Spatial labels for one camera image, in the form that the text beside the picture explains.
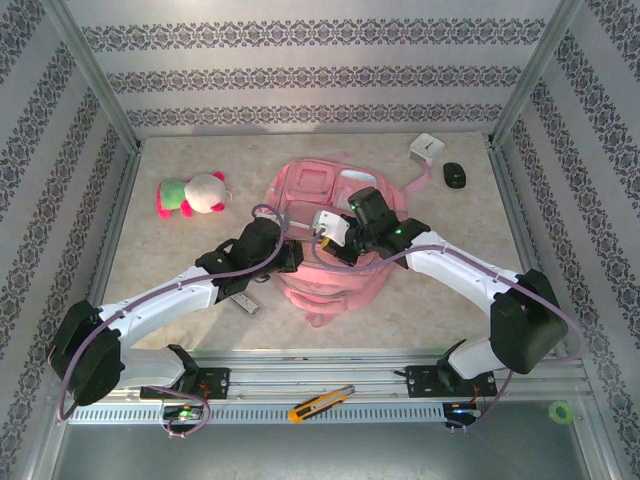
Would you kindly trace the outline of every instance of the white plush head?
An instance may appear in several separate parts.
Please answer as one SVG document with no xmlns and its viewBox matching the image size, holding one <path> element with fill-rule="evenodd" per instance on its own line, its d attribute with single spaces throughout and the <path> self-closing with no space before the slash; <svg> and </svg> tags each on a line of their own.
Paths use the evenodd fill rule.
<svg viewBox="0 0 640 480">
<path fill-rule="evenodd" d="M 224 210 L 227 188 L 219 176 L 209 173 L 196 175 L 184 187 L 185 198 L 196 212 L 211 213 Z"/>
</svg>

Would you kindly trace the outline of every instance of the pink backpack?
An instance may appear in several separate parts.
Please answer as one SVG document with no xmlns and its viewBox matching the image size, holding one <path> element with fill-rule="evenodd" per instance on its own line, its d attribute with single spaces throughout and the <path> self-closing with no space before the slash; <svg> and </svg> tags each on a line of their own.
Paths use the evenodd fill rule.
<svg viewBox="0 0 640 480">
<path fill-rule="evenodd" d="M 304 261 L 296 273 L 282 273 L 271 278 L 294 305 L 307 312 L 306 319 L 314 327 L 330 323 L 335 314 L 369 303 L 382 288 L 395 264 L 356 274 L 328 272 L 311 255 L 313 232 L 297 227 L 296 223 L 311 225 L 318 210 L 352 215 L 347 199 L 369 186 L 380 190 L 389 207 L 403 220 L 408 216 L 408 194 L 422 188 L 430 176 L 425 165 L 425 174 L 400 190 L 380 173 L 332 161 L 346 156 L 338 154 L 324 160 L 294 160 L 278 173 L 264 200 L 264 203 L 288 215 L 290 226 L 287 238 L 301 241 L 304 253 Z M 319 246 L 318 254 L 332 265 L 343 266 Z M 369 253 L 360 257 L 358 266 L 379 260 L 378 254 Z"/>
</svg>

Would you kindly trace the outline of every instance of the decorative stripe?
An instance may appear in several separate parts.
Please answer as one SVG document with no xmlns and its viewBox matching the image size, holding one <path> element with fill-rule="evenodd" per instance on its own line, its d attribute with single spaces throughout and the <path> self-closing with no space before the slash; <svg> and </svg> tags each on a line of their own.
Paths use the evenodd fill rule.
<svg viewBox="0 0 640 480">
<path fill-rule="evenodd" d="M 584 113 L 589 117 L 593 131 L 598 134 L 602 148 L 609 154 L 620 184 L 625 186 L 632 206 L 640 208 L 640 150 L 629 135 L 629 129 L 620 120 L 613 102 L 609 101 L 604 86 L 571 33 L 562 39 L 556 58 L 570 81 Z"/>
<path fill-rule="evenodd" d="M 520 67 L 376 66 L 110 73 L 116 93 L 345 87 L 512 87 Z"/>
<path fill-rule="evenodd" d="M 637 423 L 638 414 L 634 411 L 633 400 L 625 391 L 626 384 L 620 378 L 622 375 L 620 366 L 615 362 L 615 353 L 602 332 L 600 316 L 585 282 L 582 267 L 567 236 L 567 229 L 560 216 L 558 204 L 553 198 L 551 186 L 540 165 L 538 153 L 522 118 L 518 119 L 513 127 L 512 135 L 529 176 L 529 183 L 547 228 L 549 240 L 555 249 L 556 260 L 562 270 L 578 320 L 585 330 L 587 345 L 596 365 L 598 378 L 605 386 L 604 393 L 607 395 L 609 408 L 613 412 L 613 420 L 618 424 L 618 434 L 627 447 L 625 452 L 631 458 L 631 469 L 640 476 L 640 426 Z"/>
<path fill-rule="evenodd" d="M 507 152 L 505 152 L 504 147 L 500 147 L 500 150 L 502 152 L 502 158 L 505 159 L 505 165 L 507 164 Z M 527 229 L 527 233 L 529 234 L 529 240 L 531 241 L 531 247 L 533 247 L 533 254 L 536 257 L 536 262 L 538 263 L 537 265 L 537 269 L 544 273 L 544 265 L 542 263 L 542 257 L 540 256 L 540 250 L 538 249 L 538 246 L 536 245 L 536 239 L 533 235 L 533 230 L 531 228 L 531 224 L 529 223 L 529 219 L 527 218 L 527 212 L 524 208 L 524 205 L 522 203 L 522 199 L 520 196 L 520 190 L 518 190 L 518 185 L 516 184 L 515 179 L 513 178 L 513 175 L 511 173 L 511 169 L 508 168 L 507 165 L 507 173 L 509 174 L 509 180 L 511 180 L 511 185 L 513 186 L 513 191 L 516 194 L 516 200 L 518 201 L 518 207 L 520 207 L 520 211 L 522 212 L 522 219 L 524 220 L 524 226 Z"/>
<path fill-rule="evenodd" d="M 598 192 L 592 185 L 589 172 L 585 168 L 578 150 L 567 129 L 562 115 L 544 81 L 540 81 L 531 93 L 531 101 L 536 107 L 540 120 L 547 131 L 547 138 L 553 145 L 560 166 L 573 192 L 576 205 L 582 212 L 587 231 L 591 235 L 596 253 L 601 258 L 611 291 L 616 294 L 618 307 L 624 311 L 627 328 L 637 340 L 640 349 L 640 287 L 622 247 L 618 246 L 618 236 L 612 231 L 607 212 L 602 208 Z"/>
<path fill-rule="evenodd" d="M 76 63 L 64 43 L 56 49 L 47 69 L 33 91 L 33 96 L 24 109 L 13 129 L 13 135 L 7 140 L 0 160 L 0 222 L 20 185 L 25 167 L 31 162 L 35 146 L 40 142 L 44 128 L 49 124 L 53 110 L 64 91 Z"/>
<path fill-rule="evenodd" d="M 58 158 L 49 174 L 40 200 L 33 212 L 33 220 L 27 227 L 24 243 L 18 248 L 2 287 L 0 296 L 0 360 L 4 358 L 4 349 L 8 346 L 11 331 L 22 311 L 25 295 L 31 288 L 31 281 L 40 263 L 40 256 L 49 240 L 49 234 L 60 211 L 67 187 L 78 163 L 82 149 L 100 108 L 98 99 L 88 88 L 82 103 L 76 112 L 73 123 L 62 144 Z"/>
<path fill-rule="evenodd" d="M 636 6 L 629 0 L 588 0 L 587 3 L 640 82 L 640 14 Z"/>
<path fill-rule="evenodd" d="M 312 45 L 533 45 L 542 19 L 428 18 L 110 25 L 82 29 L 94 52 Z"/>
<path fill-rule="evenodd" d="M 104 231 L 102 232 L 102 238 L 100 239 L 100 247 L 98 248 L 98 254 L 96 255 L 96 261 L 93 265 L 93 269 L 91 270 L 91 274 L 89 275 L 89 281 L 87 282 L 87 291 L 84 294 L 84 298 L 89 297 L 91 293 L 91 289 L 93 288 L 93 282 L 96 278 L 96 274 L 98 273 L 98 267 L 100 266 L 100 258 L 102 257 L 102 250 L 104 249 L 107 242 L 107 235 L 109 234 L 109 228 L 111 227 L 111 219 L 113 218 L 113 214 L 116 210 L 116 206 L 118 205 L 118 199 L 120 198 L 120 190 L 122 189 L 122 185 L 124 183 L 124 177 L 127 173 L 127 168 L 129 166 L 129 162 L 133 161 L 133 158 L 136 155 L 140 155 L 138 153 L 132 153 L 127 156 L 127 160 L 124 162 L 122 166 L 122 172 L 120 172 L 120 179 L 118 180 L 118 185 L 116 187 L 116 191 L 113 194 L 113 202 L 111 203 L 111 208 L 109 208 L 109 215 L 107 216 L 107 223 L 104 227 Z"/>
<path fill-rule="evenodd" d="M 13 394 L 15 400 L 9 407 L 8 421 L 2 426 L 0 437 L 0 478 L 11 478 L 12 468 L 17 462 L 18 451 L 22 446 L 26 431 L 25 422 L 33 412 L 36 393 L 47 368 L 47 349 L 53 340 L 55 331 L 64 316 L 65 305 L 75 279 L 82 251 L 86 245 L 93 216 L 98 208 L 100 194 L 104 187 L 109 169 L 113 165 L 113 156 L 118 145 L 118 135 L 110 126 L 100 147 L 93 172 L 82 196 L 80 207 L 69 233 L 69 239 L 62 260 L 58 265 L 51 292 L 42 310 L 42 319 L 38 323 L 38 332 L 28 348 L 29 357 L 23 365 L 18 381 L 18 390 Z"/>
<path fill-rule="evenodd" d="M 134 127 L 271 123 L 493 122 L 497 104 L 280 105 L 128 110 Z"/>
<path fill-rule="evenodd" d="M 37 0 L 15 0 L 0 20 L 0 85 L 11 72 L 22 49 L 45 16 Z"/>
</svg>

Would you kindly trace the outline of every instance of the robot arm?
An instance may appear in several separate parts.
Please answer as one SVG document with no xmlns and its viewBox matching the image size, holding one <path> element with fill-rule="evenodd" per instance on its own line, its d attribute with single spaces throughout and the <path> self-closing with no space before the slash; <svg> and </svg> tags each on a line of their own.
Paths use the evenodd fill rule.
<svg viewBox="0 0 640 480">
<path fill-rule="evenodd" d="M 252 279 L 296 271 L 302 262 L 302 248 L 287 240 L 274 253 L 280 235 L 278 224 L 256 218 L 240 238 L 222 243 L 162 285 L 99 308 L 86 300 L 73 305 L 56 332 L 48 359 L 61 379 L 70 365 L 74 368 L 72 359 L 80 345 L 101 329 L 73 369 L 68 390 L 75 402 L 89 405 L 114 388 L 146 385 L 171 386 L 188 393 L 188 379 L 197 376 L 193 371 L 197 366 L 184 349 L 178 345 L 160 350 L 132 347 L 171 321 L 244 291 Z M 272 255 L 273 259 L 265 263 Z M 216 274 L 226 276 L 212 279 Z"/>
<path fill-rule="evenodd" d="M 325 251 L 350 266 L 359 255 L 377 252 L 444 283 L 490 318 L 488 335 L 454 345 L 438 362 L 439 379 L 449 390 L 491 370 L 527 374 L 568 332 L 565 321 L 525 295 L 557 307 L 542 273 L 522 275 L 498 268 L 449 244 L 422 222 L 400 222 L 373 187 L 353 194 L 349 204 L 355 218 L 326 211 L 316 216 L 314 227 L 325 236 Z"/>
</svg>

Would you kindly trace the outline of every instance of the patterned wallpaper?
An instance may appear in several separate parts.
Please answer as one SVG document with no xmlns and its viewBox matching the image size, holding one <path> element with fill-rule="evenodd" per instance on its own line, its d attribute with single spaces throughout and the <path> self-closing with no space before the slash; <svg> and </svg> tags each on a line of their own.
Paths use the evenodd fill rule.
<svg viewBox="0 0 640 480">
<path fill-rule="evenodd" d="M 504 145 L 538 258 L 585 331 L 596 398 L 640 478 L 640 15 L 587 1 Z"/>
<path fill-rule="evenodd" d="M 483 130 L 558 0 L 70 0 L 141 138 Z"/>
<path fill-rule="evenodd" d="M 88 294 L 127 154 L 37 1 L 0 1 L 0 479 L 18 475 L 51 371 Z"/>
</svg>

